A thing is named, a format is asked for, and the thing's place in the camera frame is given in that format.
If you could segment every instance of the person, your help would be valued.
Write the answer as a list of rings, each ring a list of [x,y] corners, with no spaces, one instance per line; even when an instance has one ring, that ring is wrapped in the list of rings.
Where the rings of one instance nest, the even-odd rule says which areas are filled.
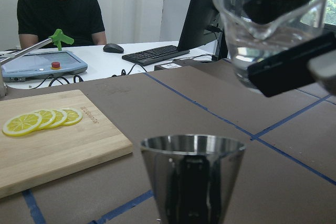
[[[97,0],[18,0],[17,19],[22,49],[47,39],[56,29],[75,40],[66,46],[106,44]]]

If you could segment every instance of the green plastic clip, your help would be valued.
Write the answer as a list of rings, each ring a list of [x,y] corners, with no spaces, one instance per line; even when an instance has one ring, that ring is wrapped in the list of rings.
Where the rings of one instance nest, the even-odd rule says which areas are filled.
[[[74,43],[74,39],[64,35],[61,29],[56,29],[55,33],[49,36],[49,38],[51,38],[54,42],[54,45],[57,46],[58,51],[62,51],[61,41],[69,45]]]

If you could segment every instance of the silver jigger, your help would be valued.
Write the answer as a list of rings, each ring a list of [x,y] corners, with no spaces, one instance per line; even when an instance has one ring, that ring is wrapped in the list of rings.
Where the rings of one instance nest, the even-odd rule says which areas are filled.
[[[236,140],[211,135],[142,141],[161,223],[223,223],[244,150]]]

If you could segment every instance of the lemon slice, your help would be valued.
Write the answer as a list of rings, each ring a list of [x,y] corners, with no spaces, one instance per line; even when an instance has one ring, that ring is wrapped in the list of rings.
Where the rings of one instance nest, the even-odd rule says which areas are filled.
[[[67,119],[62,124],[64,126],[70,126],[70,125],[76,124],[83,117],[82,112],[80,110],[77,110],[77,109],[74,109],[74,108],[64,108],[62,110],[64,110],[68,114]]]
[[[52,124],[56,118],[56,112],[53,110],[42,109],[42,110],[36,110],[33,112],[38,113],[42,116],[42,122],[39,125],[39,127],[37,127],[36,130],[42,130],[46,128],[48,125]]]
[[[46,129],[52,129],[62,125],[68,117],[68,114],[64,110],[54,109],[53,111],[56,113],[55,120],[52,124],[45,127]]]
[[[17,115],[4,124],[2,131],[8,136],[23,136],[37,129],[42,118],[40,114],[34,112]]]

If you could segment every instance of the computer monitor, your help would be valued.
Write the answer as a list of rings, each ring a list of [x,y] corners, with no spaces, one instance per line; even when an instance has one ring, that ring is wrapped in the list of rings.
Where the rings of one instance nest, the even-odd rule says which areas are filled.
[[[190,50],[218,40],[219,52],[212,60],[227,58],[223,27],[212,0],[190,0],[177,49]]]

